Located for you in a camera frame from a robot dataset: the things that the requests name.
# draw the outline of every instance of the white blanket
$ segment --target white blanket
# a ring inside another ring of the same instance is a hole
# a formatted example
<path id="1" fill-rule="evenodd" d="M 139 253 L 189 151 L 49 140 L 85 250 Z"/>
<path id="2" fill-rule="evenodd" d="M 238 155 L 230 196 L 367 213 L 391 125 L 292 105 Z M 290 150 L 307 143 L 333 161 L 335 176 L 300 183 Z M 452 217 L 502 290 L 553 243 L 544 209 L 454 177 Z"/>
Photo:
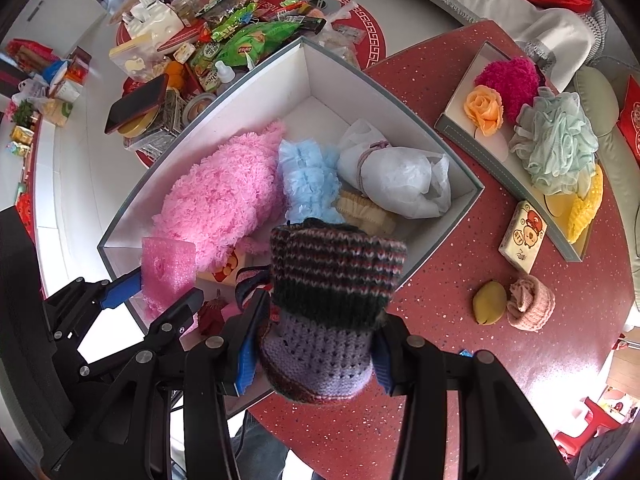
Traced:
<path id="1" fill-rule="evenodd" d="M 527 0 L 441 0 L 470 21 L 493 20 L 562 91 L 587 58 L 592 31 L 567 9 L 538 9 Z"/>

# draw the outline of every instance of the knitted hat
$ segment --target knitted hat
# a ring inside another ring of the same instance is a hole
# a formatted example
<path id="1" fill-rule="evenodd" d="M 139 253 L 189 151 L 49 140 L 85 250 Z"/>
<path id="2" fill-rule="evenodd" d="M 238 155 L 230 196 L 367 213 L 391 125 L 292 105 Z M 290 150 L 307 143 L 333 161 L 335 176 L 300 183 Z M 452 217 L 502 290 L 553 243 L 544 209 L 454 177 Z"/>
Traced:
<path id="1" fill-rule="evenodd" d="M 275 228 L 271 254 L 280 322 L 259 335 L 271 385 L 298 402 L 353 398 L 371 377 L 373 331 L 398 285 L 405 244 L 307 219 Z"/>
<path id="2" fill-rule="evenodd" d="M 510 291 L 507 319 L 511 326 L 530 332 L 540 330 L 556 306 L 553 292 L 531 275 L 513 283 Z"/>

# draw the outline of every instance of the beige sofa cushion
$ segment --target beige sofa cushion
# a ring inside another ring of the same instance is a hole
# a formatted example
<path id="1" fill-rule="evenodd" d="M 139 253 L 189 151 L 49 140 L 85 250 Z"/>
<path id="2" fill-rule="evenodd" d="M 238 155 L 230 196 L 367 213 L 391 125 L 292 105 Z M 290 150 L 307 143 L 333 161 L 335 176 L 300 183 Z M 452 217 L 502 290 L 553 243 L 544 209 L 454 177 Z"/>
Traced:
<path id="1" fill-rule="evenodd" d="M 598 161 L 607 174 L 618 204 L 629 248 L 636 305 L 640 305 L 640 168 L 617 126 L 598 142 Z"/>
<path id="2" fill-rule="evenodd" d="M 609 81 L 599 70 L 580 67 L 575 73 L 574 89 L 580 94 L 580 103 L 591 122 L 596 137 L 607 135 L 620 115 L 618 100 Z"/>
<path id="3" fill-rule="evenodd" d="M 616 126 L 620 107 L 609 81 L 599 70 L 581 67 L 572 86 L 580 95 L 585 114 L 598 136 L 598 161 L 607 174 L 622 218 L 636 307 L 640 310 L 640 168 L 625 137 Z"/>

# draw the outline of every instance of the white cardboard box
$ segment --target white cardboard box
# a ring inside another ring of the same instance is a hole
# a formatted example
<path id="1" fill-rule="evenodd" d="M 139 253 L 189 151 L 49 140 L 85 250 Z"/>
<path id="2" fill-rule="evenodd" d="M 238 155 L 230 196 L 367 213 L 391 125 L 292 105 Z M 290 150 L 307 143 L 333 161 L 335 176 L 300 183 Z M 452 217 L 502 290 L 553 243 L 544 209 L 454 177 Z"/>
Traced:
<path id="1" fill-rule="evenodd" d="M 271 121 L 282 119 L 289 140 L 313 137 L 321 144 L 337 144 L 359 118 L 373 124 L 394 146 L 447 153 L 450 157 L 449 211 L 436 219 L 400 219 L 393 233 L 408 247 L 402 277 L 405 282 L 464 218 L 482 193 L 482 183 L 438 134 L 397 98 L 305 38 L 281 49 L 238 80 L 145 173 L 98 245 L 111 277 L 139 266 L 142 237 L 150 235 L 152 216 L 160 212 L 165 195 L 193 164 L 222 142 L 238 133 L 260 132 Z M 266 226 L 255 237 L 268 239 L 270 228 Z M 221 288 L 204 280 L 198 280 L 197 286 L 205 291 L 206 299 Z M 128 306 L 146 330 L 138 315 L 142 298 L 132 298 Z"/>

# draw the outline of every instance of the orange fabric rose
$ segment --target orange fabric rose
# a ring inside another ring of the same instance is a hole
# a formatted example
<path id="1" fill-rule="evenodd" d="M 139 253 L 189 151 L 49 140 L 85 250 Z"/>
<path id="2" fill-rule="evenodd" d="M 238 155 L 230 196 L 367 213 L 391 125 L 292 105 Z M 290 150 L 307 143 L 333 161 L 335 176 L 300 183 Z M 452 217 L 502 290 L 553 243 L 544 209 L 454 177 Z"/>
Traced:
<path id="1" fill-rule="evenodd" d="M 465 114 L 486 136 L 502 126 L 502 98 L 493 88 L 478 85 L 466 96 Z"/>

